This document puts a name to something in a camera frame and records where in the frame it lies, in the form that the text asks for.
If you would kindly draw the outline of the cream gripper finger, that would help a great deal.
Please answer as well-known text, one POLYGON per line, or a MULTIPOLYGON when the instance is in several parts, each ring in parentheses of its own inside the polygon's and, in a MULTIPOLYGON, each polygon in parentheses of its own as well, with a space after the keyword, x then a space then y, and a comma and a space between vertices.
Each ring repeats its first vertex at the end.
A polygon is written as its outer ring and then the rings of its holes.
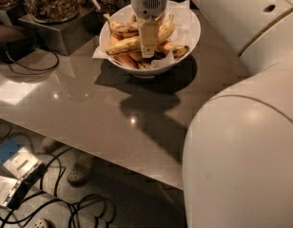
POLYGON ((137 18, 141 51, 144 58, 150 58, 155 53, 158 43, 159 24, 154 18, 137 18))

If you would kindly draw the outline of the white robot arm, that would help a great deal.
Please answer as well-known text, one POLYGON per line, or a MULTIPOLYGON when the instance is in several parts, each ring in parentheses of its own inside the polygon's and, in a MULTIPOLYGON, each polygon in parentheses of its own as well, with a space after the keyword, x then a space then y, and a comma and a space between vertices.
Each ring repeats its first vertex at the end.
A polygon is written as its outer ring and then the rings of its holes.
POLYGON ((188 228, 293 228, 293 0, 191 0, 250 77, 186 133, 188 228))

